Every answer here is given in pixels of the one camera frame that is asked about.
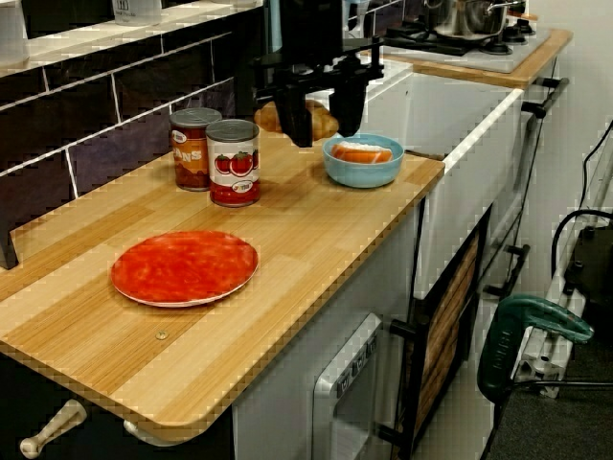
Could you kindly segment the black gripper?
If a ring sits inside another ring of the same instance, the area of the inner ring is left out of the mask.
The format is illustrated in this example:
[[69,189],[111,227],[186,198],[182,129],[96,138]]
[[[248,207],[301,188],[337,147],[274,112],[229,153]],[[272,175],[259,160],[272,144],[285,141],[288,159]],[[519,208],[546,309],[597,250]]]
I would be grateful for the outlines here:
[[312,146],[312,120],[305,96],[330,92],[337,132],[360,128],[366,90],[383,77],[377,37],[350,38],[343,13],[282,13],[281,48],[256,58],[254,96],[274,99],[282,131],[299,148]]

